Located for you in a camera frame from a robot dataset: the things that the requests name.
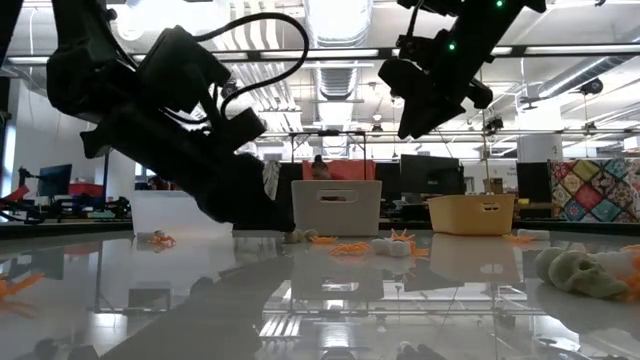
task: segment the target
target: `white plastic basket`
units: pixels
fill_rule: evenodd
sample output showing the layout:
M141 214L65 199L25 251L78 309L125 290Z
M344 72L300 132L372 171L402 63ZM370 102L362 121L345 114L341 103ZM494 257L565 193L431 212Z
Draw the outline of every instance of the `white plastic basket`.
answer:
M381 181L303 180L291 187L298 229L324 236L378 235Z

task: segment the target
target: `black cable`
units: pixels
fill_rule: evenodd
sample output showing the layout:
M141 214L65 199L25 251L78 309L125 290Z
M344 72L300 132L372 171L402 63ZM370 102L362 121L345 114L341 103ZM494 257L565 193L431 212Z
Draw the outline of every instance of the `black cable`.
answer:
M416 19L418 18L418 11L424 4L424 0L419 0L416 6L413 8L413 13L411 14L411 21L409 21L409 28L407 29L407 37L413 36L413 30L416 27Z
M31 206L21 204L17 201L11 201L11 200L0 198L0 205L9 207L9 210L12 210L11 208L13 208L14 211L24 211L27 213L26 219L20 219L0 211L0 217L3 217L9 221L22 221L25 224L29 224L29 225L38 225L38 224L42 224L45 221L44 216L39 211L37 211Z
M222 106L220 107L220 113L221 113L222 118L224 120L228 120L226 112L227 112L227 106L229 105L229 103L231 101L235 100L237 97L239 97L240 95L242 95L244 93L247 93L247 92L255 90L255 89L259 89L261 87L265 87L265 86L269 86L269 85L275 84L275 83L277 83L279 81L282 81L282 80L288 78L293 73L298 71L298 69L300 69L302 67L302 65L304 64L304 62L307 60L307 55L309 54L309 35L307 34L307 31L294 18L292 18L291 16L288 16L288 15L281 14L281 13L264 12L264 13L247 15L247 16L242 17L240 19L233 20L230 23L228 23L227 25L225 25L225 26L223 26L223 27L221 27L219 29L213 30L213 31L208 32L208 33L203 34L203 35L194 36L194 39L196 39L196 41L198 41L198 42L211 40L214 37L222 35L225 32L227 32L229 30L232 30L232 29L234 29L234 28L236 28L238 26L242 26L242 25L248 24L250 22L258 21L258 20L281 20L281 21L284 21L286 23L289 23L294 28L296 28L296 30L298 30L298 32L302 36L302 41L304 43L303 44L303 48L302 48L302 56L300 56L300 59L298 59L298 61L291 68L289 68L289 70L283 72L282 74L280 74L278 76L275 76L275 77L273 77L271 79L267 79L267 80L264 80L264 81L249 85L249 86L245 86L242 89L231 93L226 99L224 99L224 101L222 102Z

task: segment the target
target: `white storage bin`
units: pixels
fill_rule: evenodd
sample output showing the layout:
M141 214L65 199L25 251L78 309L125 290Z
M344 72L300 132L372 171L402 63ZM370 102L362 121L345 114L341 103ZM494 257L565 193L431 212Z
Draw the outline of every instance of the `white storage bin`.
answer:
M382 181L303 180L291 184L298 229L323 236L376 236Z
M233 224L221 224L205 215L184 191L135 191L131 212L136 234L162 230L178 240L231 236L233 230Z

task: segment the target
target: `glass table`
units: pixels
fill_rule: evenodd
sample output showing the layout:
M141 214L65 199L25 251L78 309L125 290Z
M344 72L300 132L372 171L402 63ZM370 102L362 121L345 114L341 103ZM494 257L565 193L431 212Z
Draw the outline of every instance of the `glass table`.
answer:
M5 284L33 283L0 299L0 358L640 359L639 304L562 293L533 264L634 238L409 233L429 256L336 257L269 232L2 243Z

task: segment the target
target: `ceiling duct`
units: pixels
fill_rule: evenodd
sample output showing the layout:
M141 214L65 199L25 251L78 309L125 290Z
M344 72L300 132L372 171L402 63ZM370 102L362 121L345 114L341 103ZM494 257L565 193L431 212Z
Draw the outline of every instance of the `ceiling duct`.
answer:
M619 43L640 43L640 27L617 39ZM633 59L636 55L587 58L538 87L538 96L551 98L575 89L607 71Z
M305 10L314 48L359 48L366 45L373 0L305 0ZM357 68L315 70L318 99L329 100L318 104L318 116L324 124L344 127L351 121L353 103L339 101L352 99L358 72ZM344 155L346 150L331 149L329 155Z

